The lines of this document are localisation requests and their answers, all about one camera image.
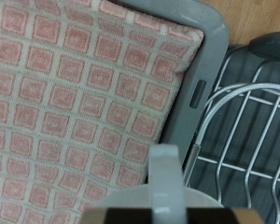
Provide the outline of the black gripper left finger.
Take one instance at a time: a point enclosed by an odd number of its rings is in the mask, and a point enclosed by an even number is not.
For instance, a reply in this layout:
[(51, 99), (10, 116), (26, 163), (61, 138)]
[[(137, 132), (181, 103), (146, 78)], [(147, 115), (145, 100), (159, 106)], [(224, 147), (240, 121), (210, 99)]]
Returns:
[(86, 210), (78, 224), (151, 224), (152, 212), (147, 208), (92, 208)]

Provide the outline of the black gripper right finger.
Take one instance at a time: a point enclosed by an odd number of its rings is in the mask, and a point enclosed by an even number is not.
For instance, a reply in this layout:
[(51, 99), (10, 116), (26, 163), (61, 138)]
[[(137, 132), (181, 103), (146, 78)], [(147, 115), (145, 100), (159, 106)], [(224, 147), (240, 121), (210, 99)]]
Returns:
[(265, 224), (254, 209), (189, 208), (190, 224)]

